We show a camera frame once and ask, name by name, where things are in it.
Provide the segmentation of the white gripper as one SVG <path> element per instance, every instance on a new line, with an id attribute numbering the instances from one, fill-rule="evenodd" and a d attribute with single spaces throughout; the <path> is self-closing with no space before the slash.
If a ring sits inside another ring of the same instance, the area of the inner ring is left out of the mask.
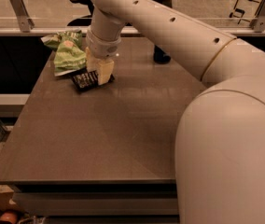
<path id="1" fill-rule="evenodd" d="M 99 85 L 107 83 L 112 75 L 114 70 L 114 61 L 112 59 L 105 58 L 116 55 L 120 41 L 120 37 L 113 41 L 105 41 L 97 37 L 91 29 L 87 30 L 87 48 L 85 48 L 86 67 L 88 72 L 96 70 Z"/>

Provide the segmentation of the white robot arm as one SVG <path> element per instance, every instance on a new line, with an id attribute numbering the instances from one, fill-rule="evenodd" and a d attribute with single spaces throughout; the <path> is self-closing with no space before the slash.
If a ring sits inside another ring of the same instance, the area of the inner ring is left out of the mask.
<path id="1" fill-rule="evenodd" d="M 265 224 L 265 52 L 152 0 L 91 1 L 94 56 L 130 23 L 206 87 L 176 132 L 180 223 Z"/>

